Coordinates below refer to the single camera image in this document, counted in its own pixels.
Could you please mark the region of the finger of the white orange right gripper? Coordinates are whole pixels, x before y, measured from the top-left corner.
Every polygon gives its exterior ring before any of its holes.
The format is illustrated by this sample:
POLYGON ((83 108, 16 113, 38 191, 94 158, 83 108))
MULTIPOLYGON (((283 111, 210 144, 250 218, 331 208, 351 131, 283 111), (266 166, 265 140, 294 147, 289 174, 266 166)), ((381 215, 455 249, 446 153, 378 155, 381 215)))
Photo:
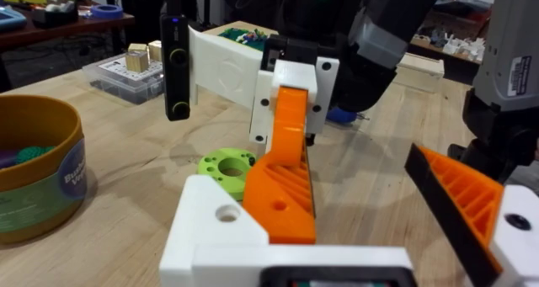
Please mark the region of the finger of the white orange right gripper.
POLYGON ((315 67, 277 60, 270 87, 273 128, 269 159, 272 164, 299 166, 304 146, 307 107, 316 102, 318 85, 315 67))

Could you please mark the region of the bare white left gripper left finger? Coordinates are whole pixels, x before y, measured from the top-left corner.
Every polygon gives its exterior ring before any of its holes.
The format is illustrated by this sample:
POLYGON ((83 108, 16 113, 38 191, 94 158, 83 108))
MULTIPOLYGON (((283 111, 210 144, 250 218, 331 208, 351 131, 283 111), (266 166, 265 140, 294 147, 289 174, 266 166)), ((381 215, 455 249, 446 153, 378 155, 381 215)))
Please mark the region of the bare white left gripper left finger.
POLYGON ((187 177, 159 264, 162 286, 258 286, 259 270, 225 257, 208 274, 195 273, 196 251, 267 246, 266 230, 213 178, 187 177))

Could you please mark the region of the white orange left gripper right finger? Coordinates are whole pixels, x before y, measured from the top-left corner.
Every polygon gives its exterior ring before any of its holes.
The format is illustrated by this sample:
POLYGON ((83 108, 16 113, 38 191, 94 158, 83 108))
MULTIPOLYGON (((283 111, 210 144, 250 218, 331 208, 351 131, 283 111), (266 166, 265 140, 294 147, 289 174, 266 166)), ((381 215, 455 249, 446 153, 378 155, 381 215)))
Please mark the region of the white orange left gripper right finger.
POLYGON ((538 284, 538 197, 424 146, 404 168, 466 273, 467 286, 538 284))

